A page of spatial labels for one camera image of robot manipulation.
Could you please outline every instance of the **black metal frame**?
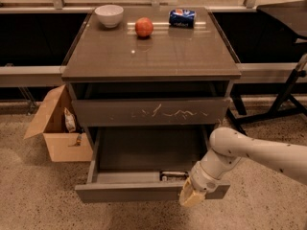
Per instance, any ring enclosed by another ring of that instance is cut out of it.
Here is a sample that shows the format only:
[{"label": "black metal frame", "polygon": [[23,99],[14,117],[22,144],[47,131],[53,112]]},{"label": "black metal frame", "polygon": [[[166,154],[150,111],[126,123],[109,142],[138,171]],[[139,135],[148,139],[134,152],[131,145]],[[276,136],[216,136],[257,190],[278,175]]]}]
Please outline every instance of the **black metal frame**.
[{"label": "black metal frame", "polygon": [[[231,121],[231,123],[235,126],[235,128],[244,134],[246,132],[241,127],[242,124],[248,124],[248,123],[254,123],[259,121],[265,121],[268,119],[274,119],[274,118],[280,118],[280,117],[286,117],[291,115],[296,115],[303,113],[307,116],[307,109],[304,105],[302,105],[293,95],[292,95],[292,89],[295,86],[295,83],[297,82],[298,78],[304,78],[306,77],[306,71],[303,70],[305,65],[307,64],[307,54],[304,54],[300,61],[298,62],[296,68],[292,71],[290,76],[288,77],[287,81],[283,85],[282,90],[278,93],[275,101],[273,102],[270,110],[266,113],[251,115],[247,117],[242,118],[235,118],[233,113],[230,109],[227,110],[227,117]],[[239,114],[241,115],[247,115],[245,107],[243,105],[243,101],[241,99],[241,96],[238,93],[234,93],[234,95],[231,96]],[[291,101],[295,107],[285,109],[285,110],[279,110],[280,106],[286,102]]]}]

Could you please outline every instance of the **cardboard box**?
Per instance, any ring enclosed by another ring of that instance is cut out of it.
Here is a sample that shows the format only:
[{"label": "cardboard box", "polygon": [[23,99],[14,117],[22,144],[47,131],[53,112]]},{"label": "cardboard box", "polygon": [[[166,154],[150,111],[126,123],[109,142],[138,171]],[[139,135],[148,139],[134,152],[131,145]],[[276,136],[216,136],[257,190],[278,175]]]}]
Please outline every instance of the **cardboard box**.
[{"label": "cardboard box", "polygon": [[64,108],[74,113],[65,85],[52,89],[46,95],[28,127],[24,139],[43,134],[54,162],[90,161],[92,148],[85,133],[80,146],[75,146],[78,133],[68,133],[64,121]]}]

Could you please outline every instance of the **white bowl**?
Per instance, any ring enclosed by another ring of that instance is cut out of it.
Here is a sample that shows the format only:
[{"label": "white bowl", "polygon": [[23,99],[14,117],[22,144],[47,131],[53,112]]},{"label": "white bowl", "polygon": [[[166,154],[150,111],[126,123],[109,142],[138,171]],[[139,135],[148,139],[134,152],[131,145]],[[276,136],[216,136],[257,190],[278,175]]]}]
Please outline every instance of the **white bowl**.
[{"label": "white bowl", "polygon": [[123,19],[124,9],[118,5],[103,5],[95,10],[99,21],[107,28],[116,27]]}]

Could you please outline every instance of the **black tabletop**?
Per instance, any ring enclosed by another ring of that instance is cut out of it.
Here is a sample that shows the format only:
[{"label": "black tabletop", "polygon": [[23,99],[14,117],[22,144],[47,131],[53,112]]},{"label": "black tabletop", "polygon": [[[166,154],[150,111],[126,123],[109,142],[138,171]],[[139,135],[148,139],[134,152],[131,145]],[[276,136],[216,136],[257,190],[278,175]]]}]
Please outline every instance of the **black tabletop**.
[{"label": "black tabletop", "polygon": [[307,0],[259,5],[257,10],[282,22],[298,38],[307,39]]}]

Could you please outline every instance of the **drawer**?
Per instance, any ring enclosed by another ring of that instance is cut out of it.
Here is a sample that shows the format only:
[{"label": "drawer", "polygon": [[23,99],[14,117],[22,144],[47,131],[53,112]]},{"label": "drawer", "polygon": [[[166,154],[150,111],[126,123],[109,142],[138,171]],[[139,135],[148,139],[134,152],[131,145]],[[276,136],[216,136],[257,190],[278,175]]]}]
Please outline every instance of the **drawer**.
[{"label": "drawer", "polygon": [[83,202],[177,200],[188,172],[206,153],[202,126],[99,128]]},{"label": "drawer", "polygon": [[229,98],[75,100],[83,127],[217,124],[224,118]]}]

